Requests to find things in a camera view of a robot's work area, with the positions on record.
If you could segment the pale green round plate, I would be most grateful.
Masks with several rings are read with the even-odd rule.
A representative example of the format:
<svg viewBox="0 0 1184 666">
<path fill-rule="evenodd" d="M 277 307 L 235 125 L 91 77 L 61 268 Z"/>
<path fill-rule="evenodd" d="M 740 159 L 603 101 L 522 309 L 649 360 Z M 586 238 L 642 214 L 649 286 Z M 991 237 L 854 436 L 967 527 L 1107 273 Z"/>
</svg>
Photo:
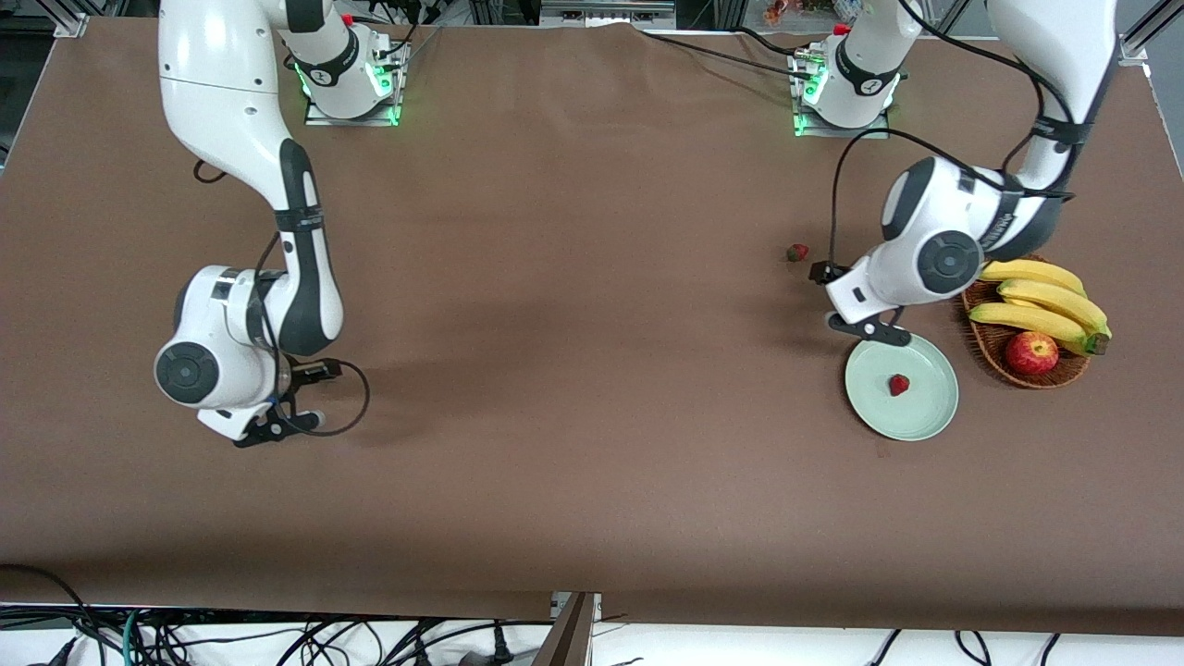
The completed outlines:
<svg viewBox="0 0 1184 666">
<path fill-rule="evenodd" d="M 892 374 L 910 379 L 905 395 L 889 395 Z M 924 337 L 913 337 L 906 347 L 860 341 L 847 357 L 843 384 L 847 401 L 864 425 L 906 442 L 942 433 L 955 417 L 960 397 L 950 360 Z"/>
</svg>

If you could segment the brown woven basket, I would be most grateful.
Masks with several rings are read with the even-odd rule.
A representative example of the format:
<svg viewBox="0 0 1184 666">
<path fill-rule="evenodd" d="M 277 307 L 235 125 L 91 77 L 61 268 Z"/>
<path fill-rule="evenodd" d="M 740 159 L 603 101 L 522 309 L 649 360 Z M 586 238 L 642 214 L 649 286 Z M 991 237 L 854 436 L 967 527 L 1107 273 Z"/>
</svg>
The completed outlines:
<svg viewBox="0 0 1184 666">
<path fill-rule="evenodd" d="M 1040 254 L 1028 254 L 1028 256 L 1019 260 L 1040 260 L 1048 262 L 1041 257 Z M 1090 337 L 1095 337 L 1098 342 L 1099 353 L 1096 356 L 1077 356 L 1076 353 L 1066 350 L 1062 344 L 1057 342 L 1060 346 L 1060 363 L 1053 372 L 1044 376 L 1011 374 L 1004 365 L 1004 346 L 1012 337 L 1015 337 L 1015 334 L 1023 332 L 1023 329 L 972 322 L 969 320 L 969 309 L 986 302 L 1008 302 L 1016 306 L 1036 307 L 1040 309 L 1045 308 L 1030 301 L 1004 299 L 998 294 L 998 292 L 995 292 L 995 287 L 999 283 L 984 282 L 982 278 L 977 278 L 977 281 L 969 287 L 966 292 L 963 292 L 960 300 L 964 315 L 966 316 L 966 325 L 969 325 L 969 337 L 977 346 L 977 350 L 980 350 L 982 361 L 985 361 L 986 366 L 993 370 L 995 374 L 1000 376 L 1003 380 L 1016 385 L 1016 388 L 1024 389 L 1063 388 L 1063 385 L 1068 385 L 1077 380 L 1079 376 L 1083 374 L 1085 370 L 1090 366 L 1092 357 L 1099 357 L 1106 353 L 1112 337 L 1090 334 Z"/>
</svg>

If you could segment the red apple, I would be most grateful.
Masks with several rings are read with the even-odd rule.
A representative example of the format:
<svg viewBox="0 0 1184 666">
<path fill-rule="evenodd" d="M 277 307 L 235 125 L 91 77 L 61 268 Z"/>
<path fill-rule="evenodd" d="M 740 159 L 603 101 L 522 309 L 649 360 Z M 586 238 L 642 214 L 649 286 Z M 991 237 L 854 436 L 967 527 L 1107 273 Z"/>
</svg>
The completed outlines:
<svg viewBox="0 0 1184 666">
<path fill-rule="evenodd" d="M 1011 374 L 1044 376 L 1058 363 L 1057 341 L 1036 329 L 1023 329 L 1004 346 L 1004 365 Z"/>
</svg>

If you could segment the table cover sheet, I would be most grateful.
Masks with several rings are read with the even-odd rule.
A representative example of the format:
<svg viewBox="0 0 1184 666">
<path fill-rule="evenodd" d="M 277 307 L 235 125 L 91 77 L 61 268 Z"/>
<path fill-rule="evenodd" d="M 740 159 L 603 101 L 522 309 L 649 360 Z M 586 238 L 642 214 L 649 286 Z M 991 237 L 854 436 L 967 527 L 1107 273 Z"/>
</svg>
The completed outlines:
<svg viewBox="0 0 1184 666">
<path fill-rule="evenodd" d="M 154 382 L 178 292 L 274 220 L 202 185 L 157 28 L 56 41 L 0 177 L 0 563 L 86 601 L 633 623 L 1184 635 L 1184 181 L 1118 68 L 1043 256 L 1117 333 L 1069 388 L 986 374 L 952 302 L 901 324 L 958 414 L 847 405 L 825 252 L 842 141 L 768 72 L 626 26 L 446 28 L 395 128 L 307 127 L 367 416 L 237 448 Z"/>
</svg>

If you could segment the colourful toy pile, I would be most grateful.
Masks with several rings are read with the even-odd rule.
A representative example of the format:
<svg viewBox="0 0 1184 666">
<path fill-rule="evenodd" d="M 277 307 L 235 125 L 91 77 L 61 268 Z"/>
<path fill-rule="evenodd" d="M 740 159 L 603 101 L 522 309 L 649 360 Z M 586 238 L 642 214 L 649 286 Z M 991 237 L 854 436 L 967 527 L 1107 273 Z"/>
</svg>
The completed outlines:
<svg viewBox="0 0 1184 666">
<path fill-rule="evenodd" d="M 770 27 L 786 21 L 824 18 L 834 14 L 834 0 L 762 0 L 762 21 Z"/>
</svg>

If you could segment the aluminium corner profile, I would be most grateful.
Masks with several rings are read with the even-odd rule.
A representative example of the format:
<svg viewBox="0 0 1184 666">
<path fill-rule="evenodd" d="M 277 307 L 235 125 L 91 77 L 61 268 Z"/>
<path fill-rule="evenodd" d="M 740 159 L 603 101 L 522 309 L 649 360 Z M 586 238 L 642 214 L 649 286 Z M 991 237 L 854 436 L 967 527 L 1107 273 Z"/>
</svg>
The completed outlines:
<svg viewBox="0 0 1184 666">
<path fill-rule="evenodd" d="M 90 0 L 34 0 L 41 12 L 54 23 L 54 38 L 78 38 L 94 15 Z"/>
<path fill-rule="evenodd" d="M 1156 0 L 1128 30 L 1119 37 L 1121 68 L 1137 68 L 1146 62 L 1146 47 L 1184 17 L 1184 0 Z"/>
</svg>

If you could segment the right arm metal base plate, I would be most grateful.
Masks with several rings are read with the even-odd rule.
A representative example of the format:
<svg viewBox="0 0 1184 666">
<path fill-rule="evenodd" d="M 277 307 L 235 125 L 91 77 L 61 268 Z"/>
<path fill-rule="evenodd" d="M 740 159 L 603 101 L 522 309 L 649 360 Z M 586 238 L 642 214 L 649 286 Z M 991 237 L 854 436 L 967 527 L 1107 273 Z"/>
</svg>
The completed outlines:
<svg viewBox="0 0 1184 666">
<path fill-rule="evenodd" d="M 295 63 L 307 108 L 304 123 L 392 127 L 399 123 L 408 46 L 373 32 L 354 63 L 332 79 L 318 68 Z"/>
</svg>

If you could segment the grey metal frame box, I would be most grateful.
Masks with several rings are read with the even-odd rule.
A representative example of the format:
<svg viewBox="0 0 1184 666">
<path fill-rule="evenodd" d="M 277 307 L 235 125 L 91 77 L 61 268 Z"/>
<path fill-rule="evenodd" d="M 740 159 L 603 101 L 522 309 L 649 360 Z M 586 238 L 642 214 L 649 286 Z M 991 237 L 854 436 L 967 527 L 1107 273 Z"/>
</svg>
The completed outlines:
<svg viewBox="0 0 1184 666">
<path fill-rule="evenodd" d="M 540 0 L 541 27 L 601 27 L 631 24 L 641 30 L 677 28 L 675 0 Z"/>
</svg>

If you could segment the aluminium table frame profile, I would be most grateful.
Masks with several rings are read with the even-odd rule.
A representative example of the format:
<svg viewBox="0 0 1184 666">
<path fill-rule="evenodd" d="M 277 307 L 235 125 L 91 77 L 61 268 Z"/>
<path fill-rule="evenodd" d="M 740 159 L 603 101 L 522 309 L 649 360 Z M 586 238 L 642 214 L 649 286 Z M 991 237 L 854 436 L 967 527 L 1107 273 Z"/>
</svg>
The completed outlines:
<svg viewBox="0 0 1184 666">
<path fill-rule="evenodd" d="M 551 619 L 554 623 L 530 666 L 591 665 L 592 629 L 603 619 L 601 594 L 553 593 Z"/>
</svg>

